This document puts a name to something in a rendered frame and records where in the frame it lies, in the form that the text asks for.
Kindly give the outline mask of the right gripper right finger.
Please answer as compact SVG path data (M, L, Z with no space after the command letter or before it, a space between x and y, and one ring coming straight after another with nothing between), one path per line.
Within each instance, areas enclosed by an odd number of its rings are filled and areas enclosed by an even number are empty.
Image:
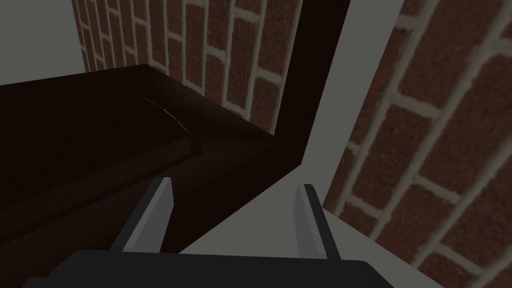
M293 219L299 258L341 259L324 210L311 184L297 185Z

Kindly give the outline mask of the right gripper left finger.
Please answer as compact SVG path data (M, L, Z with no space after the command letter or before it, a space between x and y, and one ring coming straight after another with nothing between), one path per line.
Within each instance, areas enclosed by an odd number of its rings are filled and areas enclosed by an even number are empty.
M171 178L156 177L109 250L159 253L173 208L174 194Z

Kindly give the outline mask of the dark brown cabinet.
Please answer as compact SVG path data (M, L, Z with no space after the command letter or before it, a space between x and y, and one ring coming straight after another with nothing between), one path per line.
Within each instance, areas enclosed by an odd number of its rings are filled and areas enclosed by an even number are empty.
M147 64L0 86L0 288L107 251L158 177L179 253L300 163L298 149Z

